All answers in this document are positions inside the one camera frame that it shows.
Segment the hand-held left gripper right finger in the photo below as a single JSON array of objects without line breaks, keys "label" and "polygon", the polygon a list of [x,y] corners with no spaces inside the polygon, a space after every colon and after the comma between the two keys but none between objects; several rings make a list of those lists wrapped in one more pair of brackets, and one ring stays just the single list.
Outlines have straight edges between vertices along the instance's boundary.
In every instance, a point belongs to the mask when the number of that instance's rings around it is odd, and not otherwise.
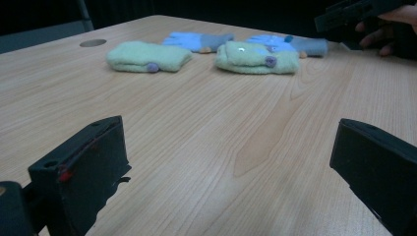
[{"label": "hand-held left gripper right finger", "polygon": [[417,147],[370,124],[339,121],[329,166],[393,236],[417,236]]}]

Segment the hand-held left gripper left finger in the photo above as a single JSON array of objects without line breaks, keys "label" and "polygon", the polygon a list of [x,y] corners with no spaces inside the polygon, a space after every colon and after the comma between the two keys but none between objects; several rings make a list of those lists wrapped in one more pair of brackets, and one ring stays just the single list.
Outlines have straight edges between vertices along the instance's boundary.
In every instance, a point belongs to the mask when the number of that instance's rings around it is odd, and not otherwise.
[{"label": "hand-held left gripper left finger", "polygon": [[29,167],[34,229],[85,236],[130,169],[122,118],[87,125]]}]

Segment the blue knit glove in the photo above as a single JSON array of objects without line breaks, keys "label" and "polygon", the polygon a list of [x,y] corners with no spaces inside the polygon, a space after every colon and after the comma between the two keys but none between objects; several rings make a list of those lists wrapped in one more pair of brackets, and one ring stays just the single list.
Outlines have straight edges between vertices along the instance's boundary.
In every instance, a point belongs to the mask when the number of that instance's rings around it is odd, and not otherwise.
[{"label": "blue knit glove", "polygon": [[163,41],[163,45],[178,46],[181,48],[189,49],[194,53],[214,53],[217,48],[233,40],[233,33],[226,34],[207,34],[198,32],[172,32]]},{"label": "blue knit glove", "polygon": [[249,37],[247,42],[262,44],[271,52],[296,51],[300,58],[324,57],[328,54],[328,42],[323,38],[259,34]]}]

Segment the green knit glove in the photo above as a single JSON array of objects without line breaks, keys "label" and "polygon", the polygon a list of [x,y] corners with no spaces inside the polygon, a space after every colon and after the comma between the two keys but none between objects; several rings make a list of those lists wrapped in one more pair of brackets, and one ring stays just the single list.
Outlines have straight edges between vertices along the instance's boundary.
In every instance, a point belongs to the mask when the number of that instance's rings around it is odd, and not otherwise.
[{"label": "green knit glove", "polygon": [[288,50],[273,52],[257,43],[227,41],[217,48],[214,64],[241,74],[295,74],[299,69],[299,55]]},{"label": "green knit glove", "polygon": [[106,55],[106,62],[116,71],[133,73],[178,72],[193,53],[184,48],[142,41],[120,43]]}]

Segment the round grey table grommet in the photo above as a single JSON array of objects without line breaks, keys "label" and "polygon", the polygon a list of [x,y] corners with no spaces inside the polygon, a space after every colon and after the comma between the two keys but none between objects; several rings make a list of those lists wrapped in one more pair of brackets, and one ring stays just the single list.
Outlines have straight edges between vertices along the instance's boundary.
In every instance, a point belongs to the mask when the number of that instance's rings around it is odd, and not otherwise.
[{"label": "round grey table grommet", "polygon": [[106,43],[105,39],[91,39],[80,43],[81,47],[97,47]]}]

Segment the grey chair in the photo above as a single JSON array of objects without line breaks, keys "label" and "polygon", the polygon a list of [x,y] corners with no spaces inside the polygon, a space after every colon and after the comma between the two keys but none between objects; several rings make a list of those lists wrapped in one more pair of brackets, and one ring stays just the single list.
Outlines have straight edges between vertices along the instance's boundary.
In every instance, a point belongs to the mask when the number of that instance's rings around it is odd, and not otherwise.
[{"label": "grey chair", "polygon": [[0,0],[0,54],[90,30],[86,0]]}]

